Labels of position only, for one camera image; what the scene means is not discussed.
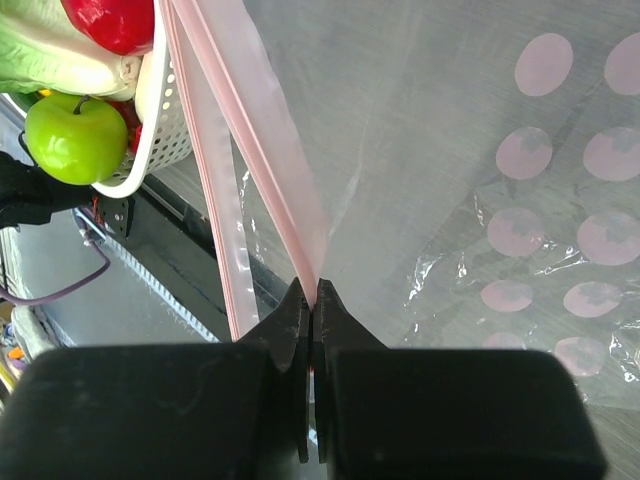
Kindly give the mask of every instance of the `ziplock bag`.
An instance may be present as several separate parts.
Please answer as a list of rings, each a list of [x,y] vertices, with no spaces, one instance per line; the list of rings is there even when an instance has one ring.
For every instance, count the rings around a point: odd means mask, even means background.
[[[315,302],[325,217],[266,52],[239,1],[161,0],[176,80],[193,140],[234,340],[257,321],[229,129]]]
[[[347,308],[388,345],[554,353],[587,401],[640,407],[640,4],[244,5]],[[248,252],[288,281],[242,178]]]

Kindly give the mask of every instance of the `yellow object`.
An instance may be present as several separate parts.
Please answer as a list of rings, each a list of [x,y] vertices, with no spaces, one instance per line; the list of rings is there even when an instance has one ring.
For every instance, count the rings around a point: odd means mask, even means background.
[[[2,362],[0,362],[0,379],[2,379],[7,390],[9,390],[9,392],[13,392],[16,388],[16,379],[11,375],[11,373],[9,373],[9,370],[7,370],[7,367]]]

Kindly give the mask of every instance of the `black bracket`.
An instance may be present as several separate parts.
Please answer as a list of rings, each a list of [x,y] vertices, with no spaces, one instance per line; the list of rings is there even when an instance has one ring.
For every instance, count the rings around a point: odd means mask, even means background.
[[[98,206],[102,220],[115,237],[127,238],[133,220],[133,198],[100,197]]]

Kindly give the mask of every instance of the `gray surface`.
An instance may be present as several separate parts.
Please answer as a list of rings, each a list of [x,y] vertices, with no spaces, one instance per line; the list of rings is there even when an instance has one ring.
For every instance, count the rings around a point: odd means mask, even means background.
[[[45,226],[2,230],[2,245],[16,292],[40,297],[96,270],[101,260],[83,246],[71,218],[63,212]],[[163,301],[121,258],[100,278],[44,307],[76,345],[203,342],[203,338]]]

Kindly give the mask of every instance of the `apple stem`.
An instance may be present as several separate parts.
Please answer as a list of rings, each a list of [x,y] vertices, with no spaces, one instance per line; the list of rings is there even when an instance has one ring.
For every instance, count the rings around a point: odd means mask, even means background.
[[[80,115],[80,107],[85,103],[88,102],[89,100],[91,100],[91,97],[89,95],[85,95],[84,97],[82,97],[80,99],[80,101],[78,102],[78,105],[76,105],[76,108],[73,109],[73,114],[74,115]]]

